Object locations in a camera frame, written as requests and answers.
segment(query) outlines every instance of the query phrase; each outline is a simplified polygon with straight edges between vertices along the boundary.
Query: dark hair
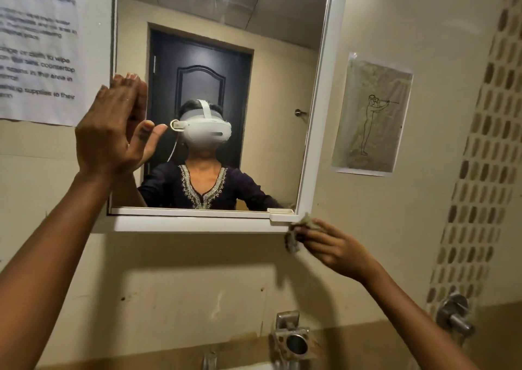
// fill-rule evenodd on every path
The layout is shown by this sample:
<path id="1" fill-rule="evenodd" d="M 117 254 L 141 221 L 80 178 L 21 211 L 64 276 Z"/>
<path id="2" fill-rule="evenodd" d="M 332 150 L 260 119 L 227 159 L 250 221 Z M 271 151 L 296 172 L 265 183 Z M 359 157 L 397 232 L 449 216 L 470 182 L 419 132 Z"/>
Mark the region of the dark hair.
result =
<path id="1" fill-rule="evenodd" d="M 208 103 L 211 110 L 216 111 L 223 118 L 223 108 L 214 103 Z M 187 111 L 203 109 L 201 104 L 197 100 L 188 100 L 179 108 L 178 118 L 180 119 Z"/>

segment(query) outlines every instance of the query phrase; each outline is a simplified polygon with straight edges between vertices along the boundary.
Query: white mirror frame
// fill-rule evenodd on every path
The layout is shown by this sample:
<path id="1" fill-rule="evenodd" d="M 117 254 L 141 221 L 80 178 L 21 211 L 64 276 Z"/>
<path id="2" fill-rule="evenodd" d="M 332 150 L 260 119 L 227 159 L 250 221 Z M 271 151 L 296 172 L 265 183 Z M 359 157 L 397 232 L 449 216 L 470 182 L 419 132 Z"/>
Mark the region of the white mirror frame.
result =
<path id="1" fill-rule="evenodd" d="M 327 0 L 326 3 L 323 36 L 310 109 L 310 124 L 306 136 L 303 169 L 295 212 L 289 209 L 243 212 L 110 208 L 110 204 L 108 204 L 99 216 L 93 232 L 284 233 L 288 231 L 290 223 L 299 221 L 307 212 L 311 212 L 345 3 L 346 0 Z M 116 59 L 117 0 L 112 0 L 111 5 L 110 54 L 112 63 L 110 72 L 112 75 Z"/>

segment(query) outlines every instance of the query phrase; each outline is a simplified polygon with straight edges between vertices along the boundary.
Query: door panel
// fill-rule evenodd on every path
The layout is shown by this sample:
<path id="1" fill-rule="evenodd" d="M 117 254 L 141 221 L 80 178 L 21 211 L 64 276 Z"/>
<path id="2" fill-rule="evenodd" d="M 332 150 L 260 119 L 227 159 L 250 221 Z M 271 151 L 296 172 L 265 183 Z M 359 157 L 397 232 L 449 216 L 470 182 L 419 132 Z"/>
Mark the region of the door panel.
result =
<path id="1" fill-rule="evenodd" d="M 151 31 L 150 39 L 147 118 L 156 124 L 169 125 L 179 118 L 179 108 L 189 99 L 204 99 L 220 105 L 223 117 L 232 125 L 232 135 L 218 149 L 218 160 L 239 168 L 252 56 L 157 30 Z M 167 161 L 176 135 L 169 129 L 161 137 L 146 165 L 147 172 Z M 186 147 L 178 143 L 171 162 L 182 164 L 187 153 Z"/>

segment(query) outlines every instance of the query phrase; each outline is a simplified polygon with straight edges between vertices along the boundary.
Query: black shirt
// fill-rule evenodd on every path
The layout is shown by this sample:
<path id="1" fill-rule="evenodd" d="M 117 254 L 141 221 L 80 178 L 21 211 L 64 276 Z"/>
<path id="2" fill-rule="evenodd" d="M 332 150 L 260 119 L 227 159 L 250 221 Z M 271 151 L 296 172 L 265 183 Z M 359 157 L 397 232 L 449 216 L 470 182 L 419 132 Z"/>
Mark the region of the black shirt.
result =
<path id="1" fill-rule="evenodd" d="M 249 175 L 229 167 L 221 168 L 216 184 L 204 195 L 192 187 L 187 167 L 171 162 L 154 168 L 138 190 L 150 208 L 233 211 L 237 200 L 243 200 L 251 211 L 281 208 Z"/>

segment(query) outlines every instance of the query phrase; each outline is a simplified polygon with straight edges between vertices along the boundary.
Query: sketch of man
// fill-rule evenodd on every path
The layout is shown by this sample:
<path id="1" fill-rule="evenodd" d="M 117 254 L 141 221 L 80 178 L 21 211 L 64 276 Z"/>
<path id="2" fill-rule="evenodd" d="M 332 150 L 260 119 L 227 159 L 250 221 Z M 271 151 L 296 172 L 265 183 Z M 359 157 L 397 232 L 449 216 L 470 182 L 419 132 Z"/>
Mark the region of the sketch of man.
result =
<path id="1" fill-rule="evenodd" d="M 389 100 L 380 100 L 375 95 L 368 96 L 368 106 L 366 107 L 366 122 L 364 123 L 364 135 L 361 145 L 361 154 L 368 155 L 364 150 L 368 142 L 369 133 L 372 130 L 373 115 L 380 113 L 384 108 L 390 104 Z"/>

